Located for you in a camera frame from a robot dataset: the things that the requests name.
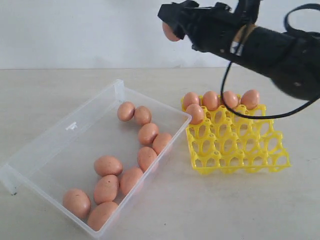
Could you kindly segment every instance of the plastic egg crate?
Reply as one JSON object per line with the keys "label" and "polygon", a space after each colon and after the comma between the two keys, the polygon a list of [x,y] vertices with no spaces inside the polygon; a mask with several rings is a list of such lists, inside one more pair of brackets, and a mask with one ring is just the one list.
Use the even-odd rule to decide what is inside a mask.
{"label": "plastic egg crate", "polygon": [[[203,96],[199,98],[202,105]],[[291,166],[289,154],[282,145],[283,134],[274,130],[273,119],[239,117],[224,105],[215,111],[209,111],[205,106],[202,109],[203,122],[189,124],[186,128],[191,164],[200,174],[207,175],[216,170],[225,174],[238,170],[257,173],[262,169],[279,172]],[[259,104],[248,110],[240,104],[235,111],[247,116],[265,116],[266,106]]]}

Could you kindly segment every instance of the tabletop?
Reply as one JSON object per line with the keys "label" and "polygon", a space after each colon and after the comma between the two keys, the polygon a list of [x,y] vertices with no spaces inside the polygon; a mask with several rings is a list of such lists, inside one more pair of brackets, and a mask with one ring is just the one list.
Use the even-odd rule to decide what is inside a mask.
{"label": "tabletop", "polygon": [[[193,91],[220,91],[224,68],[0,70],[0,165],[115,79],[180,109]],[[268,114],[302,101],[281,93],[269,79],[232,68],[226,90],[257,89]],[[112,230],[114,240],[318,240],[320,237],[320,102],[274,127],[292,167],[277,173],[199,175],[187,143],[156,175],[132,211]],[[0,185],[3,240],[88,240],[66,216],[28,188],[11,196]]]}

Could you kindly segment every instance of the clear plastic container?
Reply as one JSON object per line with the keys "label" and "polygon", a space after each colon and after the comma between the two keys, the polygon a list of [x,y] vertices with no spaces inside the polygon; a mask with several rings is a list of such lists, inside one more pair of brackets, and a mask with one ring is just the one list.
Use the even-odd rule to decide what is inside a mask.
{"label": "clear plastic container", "polygon": [[[68,189],[79,188],[90,197],[91,209],[96,206],[93,193],[99,178],[94,170],[94,161],[102,155],[114,155],[120,159],[123,171],[138,166],[137,153],[141,145],[137,134],[140,127],[133,120],[118,120],[117,109],[123,101],[131,101],[136,107],[148,107],[152,112],[152,122],[158,125],[160,132],[172,134],[172,140],[131,192],[115,200],[119,206],[104,226],[94,231],[85,221],[65,209],[62,199]],[[189,114],[128,89],[122,80],[116,80],[13,155],[0,168],[0,181],[12,195],[17,193],[21,184],[30,187],[93,238],[105,238],[119,215],[130,212],[134,198],[139,195],[141,188],[149,185],[157,173],[157,167],[164,164],[175,151],[177,140],[180,137],[186,139],[185,129],[190,121]]]}

